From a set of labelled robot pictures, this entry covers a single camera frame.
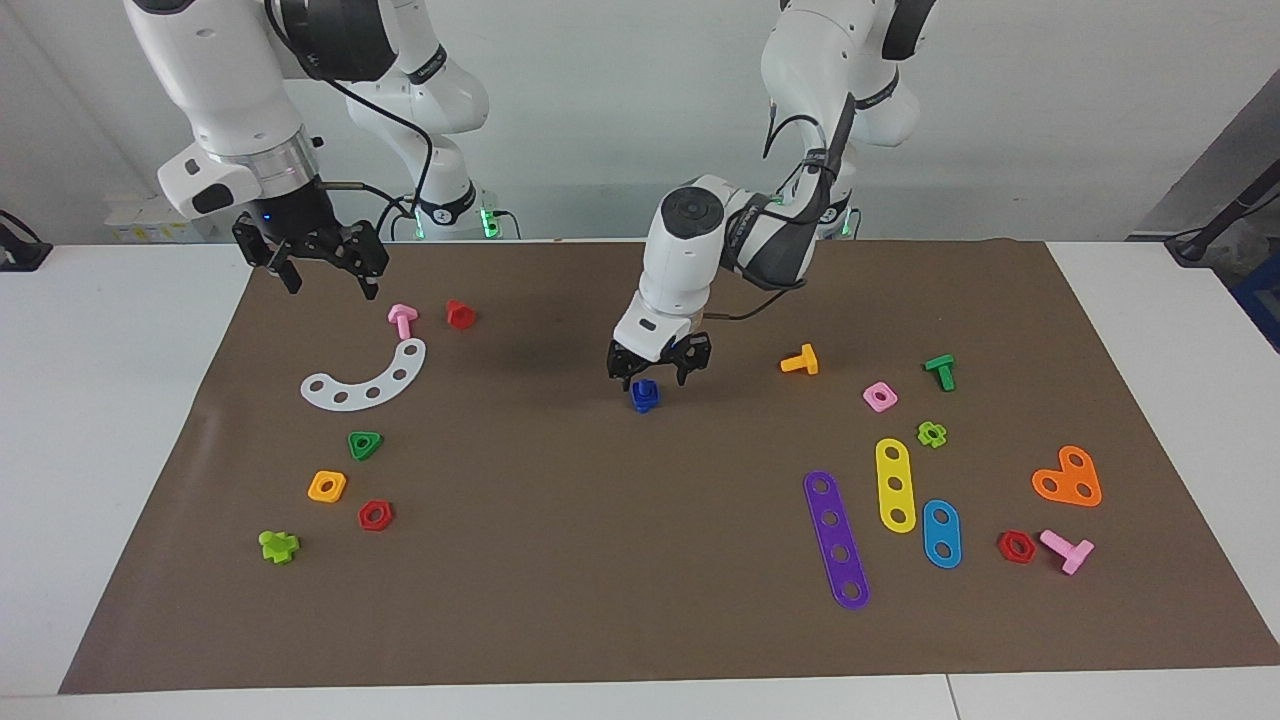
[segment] blue strip with holes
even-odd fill
[[[946,518],[938,520],[938,515]],[[945,500],[924,503],[924,556],[943,570],[960,565],[964,547],[960,544],[960,514]]]

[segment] red nut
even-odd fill
[[[454,328],[465,331],[476,324],[476,311],[461,300],[451,300],[444,305],[444,319]]]
[[[1027,565],[1036,557],[1036,543],[1021,530],[1009,530],[1000,536],[1000,542],[996,544],[1000,547],[1000,553],[1010,562]]]
[[[360,527],[371,533],[380,533],[387,529],[387,525],[392,524],[392,518],[394,516],[390,502],[385,500],[370,500],[360,509]]]

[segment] yellow strip with holes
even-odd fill
[[[876,443],[876,480],[879,488],[881,521],[895,533],[915,529],[915,491],[911,489],[911,455],[900,441],[887,437]],[[893,489],[890,484],[899,486]]]

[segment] pink bolt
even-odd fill
[[[1080,569],[1080,565],[1084,564],[1084,559],[1093,552],[1092,542],[1080,541],[1080,544],[1071,544],[1053,530],[1044,530],[1041,533],[1041,542],[1048,546],[1048,548],[1053,552],[1062,556],[1062,571],[1068,575],[1074,575],[1075,571]]]
[[[417,310],[408,305],[392,305],[392,311],[387,314],[387,322],[396,325],[396,331],[399,333],[402,341],[413,337],[408,329],[408,324],[416,319]]]

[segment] green bolt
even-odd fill
[[[950,355],[938,355],[933,360],[925,363],[924,369],[938,374],[938,382],[942,383],[942,392],[951,392],[956,388],[955,377],[951,375],[951,366],[955,364],[955,357]]]

